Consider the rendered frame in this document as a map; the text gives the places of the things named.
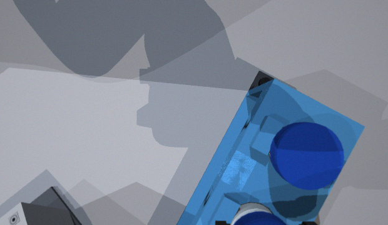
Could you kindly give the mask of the white tube neck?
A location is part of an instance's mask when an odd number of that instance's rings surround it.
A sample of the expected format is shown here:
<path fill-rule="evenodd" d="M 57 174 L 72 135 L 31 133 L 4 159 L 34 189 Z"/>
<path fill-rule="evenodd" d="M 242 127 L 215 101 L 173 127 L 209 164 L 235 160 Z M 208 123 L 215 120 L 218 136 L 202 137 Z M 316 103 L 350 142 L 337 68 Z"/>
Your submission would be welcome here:
<path fill-rule="evenodd" d="M 251 213 L 251 212 L 255 212 L 255 211 L 265 211 L 265 212 L 268 212 L 268 211 L 266 211 L 266 210 L 264 210 L 264 209 L 257 209 L 257 208 L 255 208 L 255 209 L 248 209 L 248 210 L 246 210 L 246 211 L 244 211 L 244 212 L 241 212 L 234 220 L 233 220 L 233 222 L 232 222 L 232 225 L 236 222 L 236 220 L 238 220 L 240 217 L 242 217 L 243 215 L 245 215 L 245 214 L 248 214 L 248 213 Z M 269 213 L 269 212 L 268 212 Z"/>

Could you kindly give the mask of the grey two-button control box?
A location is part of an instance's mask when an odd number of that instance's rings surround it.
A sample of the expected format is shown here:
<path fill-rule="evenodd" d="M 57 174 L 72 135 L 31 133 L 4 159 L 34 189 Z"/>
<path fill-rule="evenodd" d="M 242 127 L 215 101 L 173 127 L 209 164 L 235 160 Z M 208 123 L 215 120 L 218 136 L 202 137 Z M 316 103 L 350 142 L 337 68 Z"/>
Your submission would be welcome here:
<path fill-rule="evenodd" d="M 31 203 L 20 202 L 12 208 L 0 218 L 0 225 L 82 224 L 55 189 L 50 187 Z"/>

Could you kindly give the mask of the blue screw cap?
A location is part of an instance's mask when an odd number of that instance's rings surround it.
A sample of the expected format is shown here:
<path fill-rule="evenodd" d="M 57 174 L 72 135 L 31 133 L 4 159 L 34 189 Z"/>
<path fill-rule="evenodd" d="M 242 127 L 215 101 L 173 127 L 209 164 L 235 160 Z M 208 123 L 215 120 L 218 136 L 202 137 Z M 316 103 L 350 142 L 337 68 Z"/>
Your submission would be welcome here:
<path fill-rule="evenodd" d="M 233 225 L 286 225 L 278 216 L 265 212 L 255 211 L 243 215 Z"/>
<path fill-rule="evenodd" d="M 344 149 L 337 135 L 314 122 L 295 122 L 273 138 L 270 160 L 289 184 L 317 190 L 331 184 L 344 164 Z"/>

